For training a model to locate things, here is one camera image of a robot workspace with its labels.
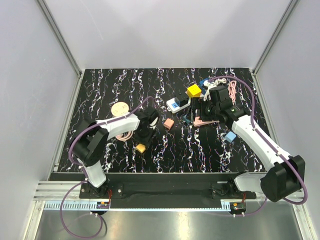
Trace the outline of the white multicolour power strip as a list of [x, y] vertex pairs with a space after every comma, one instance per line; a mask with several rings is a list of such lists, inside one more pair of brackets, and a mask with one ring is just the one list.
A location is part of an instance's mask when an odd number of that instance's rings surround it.
[[166, 101], [167, 110], [175, 114], [187, 108], [191, 104], [191, 98], [199, 98], [204, 95], [200, 92], [196, 95], [188, 93], [188, 91], [175, 91], [174, 97]]

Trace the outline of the pink plug adapter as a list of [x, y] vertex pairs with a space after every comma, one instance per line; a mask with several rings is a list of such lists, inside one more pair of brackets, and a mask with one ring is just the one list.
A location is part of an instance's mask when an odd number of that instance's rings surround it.
[[170, 118], [167, 118], [163, 123], [163, 126], [168, 130], [170, 130], [173, 127], [173, 125], [174, 125], [174, 121]]

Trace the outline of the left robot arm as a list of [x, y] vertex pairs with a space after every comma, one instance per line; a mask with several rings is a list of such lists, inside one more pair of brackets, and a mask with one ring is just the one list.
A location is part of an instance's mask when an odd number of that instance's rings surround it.
[[147, 149], [159, 119], [157, 110], [147, 107], [110, 119], [82, 121], [69, 146], [68, 158], [82, 168], [85, 179], [91, 184], [90, 192], [95, 197], [103, 198], [108, 193], [107, 177], [101, 165], [107, 141], [132, 132], [133, 140]]

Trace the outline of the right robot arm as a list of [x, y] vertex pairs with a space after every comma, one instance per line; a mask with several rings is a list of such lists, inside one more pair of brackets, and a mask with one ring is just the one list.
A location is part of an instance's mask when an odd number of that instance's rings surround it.
[[304, 159], [292, 156], [278, 146], [255, 122], [253, 111], [242, 104], [233, 104], [225, 86], [208, 90], [207, 97], [192, 97], [192, 113], [199, 113], [203, 121], [219, 121], [240, 137], [262, 162], [266, 172], [245, 172], [239, 174], [227, 185], [228, 195], [239, 198], [244, 192], [264, 194], [270, 201], [278, 202], [296, 191], [303, 190], [308, 196], [304, 184]]

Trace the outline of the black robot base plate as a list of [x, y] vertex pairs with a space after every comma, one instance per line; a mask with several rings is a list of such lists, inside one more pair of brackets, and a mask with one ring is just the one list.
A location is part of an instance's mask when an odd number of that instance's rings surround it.
[[99, 190], [84, 183], [81, 199], [111, 198], [113, 210], [202, 210], [220, 208], [222, 200], [253, 200], [236, 189], [238, 173], [108, 173]]

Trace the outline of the black cube socket adapter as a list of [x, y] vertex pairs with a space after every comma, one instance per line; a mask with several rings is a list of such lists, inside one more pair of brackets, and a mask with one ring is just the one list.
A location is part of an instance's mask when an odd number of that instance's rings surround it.
[[178, 92], [174, 96], [174, 101], [179, 107], [183, 107], [188, 103], [189, 96], [185, 92]]

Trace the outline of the yellow cube socket adapter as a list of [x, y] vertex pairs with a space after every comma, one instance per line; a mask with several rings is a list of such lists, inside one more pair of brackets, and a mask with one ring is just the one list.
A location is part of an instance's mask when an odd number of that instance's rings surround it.
[[202, 94], [202, 90], [197, 84], [193, 84], [187, 88], [186, 94], [190, 98], [199, 98]]

